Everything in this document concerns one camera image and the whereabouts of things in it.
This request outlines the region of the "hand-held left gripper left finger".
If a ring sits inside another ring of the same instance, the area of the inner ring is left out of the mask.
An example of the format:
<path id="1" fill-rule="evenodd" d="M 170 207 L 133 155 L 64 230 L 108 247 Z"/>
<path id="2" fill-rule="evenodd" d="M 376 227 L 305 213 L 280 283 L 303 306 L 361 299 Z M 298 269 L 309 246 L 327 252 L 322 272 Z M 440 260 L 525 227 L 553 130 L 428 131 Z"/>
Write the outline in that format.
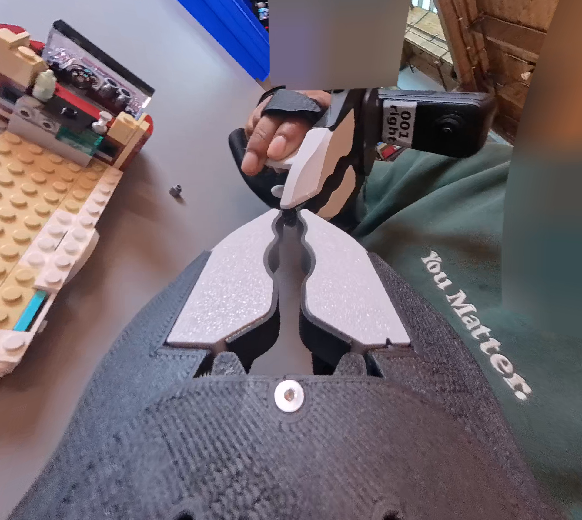
<path id="1" fill-rule="evenodd" d="M 208 254 L 165 344 L 237 355 L 246 371 L 279 336 L 279 211 L 225 237 Z"/>

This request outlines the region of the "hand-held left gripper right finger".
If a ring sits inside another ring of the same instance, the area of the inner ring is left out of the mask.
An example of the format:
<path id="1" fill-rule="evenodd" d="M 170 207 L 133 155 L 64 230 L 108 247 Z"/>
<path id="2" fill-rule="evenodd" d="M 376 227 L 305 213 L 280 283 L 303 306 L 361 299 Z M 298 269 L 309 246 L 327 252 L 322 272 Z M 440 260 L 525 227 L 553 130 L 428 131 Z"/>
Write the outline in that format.
<path id="1" fill-rule="evenodd" d="M 300 336 L 316 363 L 334 369 L 348 353 L 406 348 L 406 332 L 367 250 L 310 211 L 299 213 Z"/>

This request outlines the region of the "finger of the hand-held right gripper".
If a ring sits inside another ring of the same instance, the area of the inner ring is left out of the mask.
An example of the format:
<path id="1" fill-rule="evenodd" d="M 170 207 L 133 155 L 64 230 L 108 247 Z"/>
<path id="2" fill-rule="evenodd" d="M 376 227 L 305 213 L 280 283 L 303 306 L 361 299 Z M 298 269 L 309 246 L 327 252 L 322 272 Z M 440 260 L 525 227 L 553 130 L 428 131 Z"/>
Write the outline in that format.
<path id="1" fill-rule="evenodd" d="M 280 197 L 281 210 L 293 209 L 315 196 L 324 162 L 338 162 L 353 146 L 354 113 L 348 112 L 336 129 L 313 128 L 290 161 L 289 173 Z"/>
<path id="2" fill-rule="evenodd" d="M 315 194 L 315 214 L 333 218 L 356 189 L 357 174 L 351 162 L 324 162 Z"/>

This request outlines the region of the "grey desk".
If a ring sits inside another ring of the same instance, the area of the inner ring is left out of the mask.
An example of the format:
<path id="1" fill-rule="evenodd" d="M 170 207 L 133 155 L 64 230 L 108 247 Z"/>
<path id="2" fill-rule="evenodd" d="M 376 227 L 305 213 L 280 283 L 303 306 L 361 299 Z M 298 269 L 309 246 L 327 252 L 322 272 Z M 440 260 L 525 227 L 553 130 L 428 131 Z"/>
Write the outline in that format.
<path id="1" fill-rule="evenodd" d="M 57 19 L 154 87 L 154 134 L 106 207 L 94 253 L 1 379 L 1 519 L 44 467 L 125 326 L 201 252 L 266 211 L 228 146 L 263 89 L 177 0 L 1 0 L 1 22 L 40 41 Z"/>

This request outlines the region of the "person's right hand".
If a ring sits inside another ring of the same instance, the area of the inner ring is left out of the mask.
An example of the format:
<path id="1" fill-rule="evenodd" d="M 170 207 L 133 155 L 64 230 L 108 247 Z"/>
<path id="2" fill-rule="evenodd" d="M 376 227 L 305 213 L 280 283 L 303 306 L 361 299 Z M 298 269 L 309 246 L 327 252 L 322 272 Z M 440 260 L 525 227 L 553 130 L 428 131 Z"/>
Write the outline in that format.
<path id="1" fill-rule="evenodd" d="M 300 116 L 263 114 L 271 96 L 279 89 L 283 87 L 272 88 L 264 94 L 244 127 L 247 146 L 240 167 L 245 175 L 258 175 L 268 159 L 280 161 L 294 153 L 312 127 Z"/>

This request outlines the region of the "blue plastic storage bin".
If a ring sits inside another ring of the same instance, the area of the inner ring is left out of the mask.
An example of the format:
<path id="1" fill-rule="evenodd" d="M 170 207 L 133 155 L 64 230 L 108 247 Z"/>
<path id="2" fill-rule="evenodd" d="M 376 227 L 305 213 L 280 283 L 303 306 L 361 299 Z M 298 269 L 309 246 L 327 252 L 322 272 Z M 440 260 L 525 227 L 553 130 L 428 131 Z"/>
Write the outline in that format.
<path id="1" fill-rule="evenodd" d="M 177 0 L 251 78 L 270 73 L 269 35 L 250 0 Z"/>

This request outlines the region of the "tan white red brick vehicle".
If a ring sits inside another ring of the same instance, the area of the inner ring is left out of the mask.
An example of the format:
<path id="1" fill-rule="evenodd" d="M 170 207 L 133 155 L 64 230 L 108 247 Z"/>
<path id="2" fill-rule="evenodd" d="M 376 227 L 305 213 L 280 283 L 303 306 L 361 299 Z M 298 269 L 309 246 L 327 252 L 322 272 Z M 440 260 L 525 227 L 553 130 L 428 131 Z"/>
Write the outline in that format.
<path id="1" fill-rule="evenodd" d="M 1 24 L 1 377 L 97 245 L 152 136 L 155 90 L 63 20 L 45 43 Z"/>

